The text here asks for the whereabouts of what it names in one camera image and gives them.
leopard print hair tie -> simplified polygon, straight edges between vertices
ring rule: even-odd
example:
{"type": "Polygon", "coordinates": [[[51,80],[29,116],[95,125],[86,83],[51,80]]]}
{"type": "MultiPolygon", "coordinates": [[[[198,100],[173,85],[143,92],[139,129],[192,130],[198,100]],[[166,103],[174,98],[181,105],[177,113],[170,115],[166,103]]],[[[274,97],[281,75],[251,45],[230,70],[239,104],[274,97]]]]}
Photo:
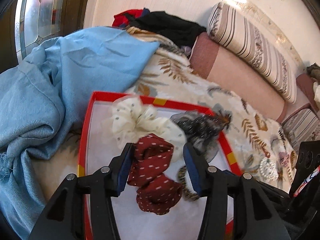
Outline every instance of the leopard print hair tie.
{"type": "Polygon", "coordinates": [[[182,192],[185,198],[191,201],[198,200],[200,197],[197,193],[193,193],[188,189],[187,182],[186,182],[186,172],[187,167],[184,165],[178,171],[178,181],[182,184],[182,192]]]}

red clothing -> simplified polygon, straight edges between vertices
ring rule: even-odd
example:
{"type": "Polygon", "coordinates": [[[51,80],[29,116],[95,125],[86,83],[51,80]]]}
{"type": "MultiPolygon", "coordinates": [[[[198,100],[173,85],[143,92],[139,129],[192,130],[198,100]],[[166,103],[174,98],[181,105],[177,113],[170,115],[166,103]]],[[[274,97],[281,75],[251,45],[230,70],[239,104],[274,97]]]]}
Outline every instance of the red clothing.
{"type": "Polygon", "coordinates": [[[182,185],[163,172],[168,168],[173,145],[155,134],[136,143],[128,184],[137,186],[137,203],[141,210],[164,215],[182,196],[182,185]]]}
{"type": "Polygon", "coordinates": [[[132,10],[127,10],[125,12],[119,13],[117,15],[114,15],[115,20],[112,23],[113,27],[119,27],[121,24],[129,24],[129,20],[127,17],[124,15],[125,13],[128,13],[132,15],[134,18],[138,18],[141,16],[143,10],[137,10],[137,9],[132,9],[132,10]]]}

floral blanket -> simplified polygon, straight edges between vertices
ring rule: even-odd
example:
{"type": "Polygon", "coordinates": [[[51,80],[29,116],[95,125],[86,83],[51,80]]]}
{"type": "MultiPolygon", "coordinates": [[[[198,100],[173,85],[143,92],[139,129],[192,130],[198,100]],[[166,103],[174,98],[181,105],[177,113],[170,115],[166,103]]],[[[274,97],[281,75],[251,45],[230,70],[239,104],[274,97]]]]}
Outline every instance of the floral blanket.
{"type": "Polygon", "coordinates": [[[135,27],[128,28],[127,32],[140,40],[161,43],[127,93],[210,107],[228,122],[224,133],[240,169],[289,192],[297,154],[279,123],[262,116],[234,92],[197,76],[183,51],[169,39],[135,27]],[[260,168],[260,162],[266,158],[275,164],[276,177],[272,180],[266,178],[260,168]]]}

stained glass window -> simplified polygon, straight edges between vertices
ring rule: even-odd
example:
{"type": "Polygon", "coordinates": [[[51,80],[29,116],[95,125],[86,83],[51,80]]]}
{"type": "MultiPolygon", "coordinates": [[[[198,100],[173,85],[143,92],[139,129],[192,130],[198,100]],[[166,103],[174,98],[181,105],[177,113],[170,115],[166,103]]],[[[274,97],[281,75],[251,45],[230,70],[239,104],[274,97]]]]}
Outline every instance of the stained glass window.
{"type": "Polygon", "coordinates": [[[18,0],[15,16],[15,44],[18,62],[43,41],[60,31],[63,0],[18,0]]]}

scrunchie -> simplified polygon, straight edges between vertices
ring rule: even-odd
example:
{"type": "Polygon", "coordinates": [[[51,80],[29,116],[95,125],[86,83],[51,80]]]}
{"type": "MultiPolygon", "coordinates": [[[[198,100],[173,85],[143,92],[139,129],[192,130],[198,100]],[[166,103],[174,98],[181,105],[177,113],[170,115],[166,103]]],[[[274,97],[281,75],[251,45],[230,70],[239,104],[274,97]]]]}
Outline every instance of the scrunchie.
{"type": "Polygon", "coordinates": [[[173,144],[172,162],[182,158],[187,138],[174,122],[167,117],[157,117],[157,109],[143,105],[138,96],[127,96],[112,104],[112,132],[118,147],[123,149],[127,142],[136,143],[140,138],[153,133],[173,144]]]}
{"type": "Polygon", "coordinates": [[[174,114],[170,120],[185,132],[187,141],[192,143],[197,154],[203,155],[208,163],[218,153],[217,138],[219,133],[229,125],[218,115],[212,116],[197,111],[174,114]]]}
{"type": "Polygon", "coordinates": [[[181,198],[182,185],[163,172],[168,168],[173,145],[155,134],[136,143],[128,184],[137,186],[137,203],[142,211],[164,215],[181,198]]]}
{"type": "Polygon", "coordinates": [[[178,171],[178,181],[182,184],[183,194],[186,199],[195,201],[200,198],[200,196],[197,193],[191,192],[190,189],[188,189],[188,185],[186,182],[186,172],[187,172],[187,166],[184,165],[181,167],[178,171]]]}

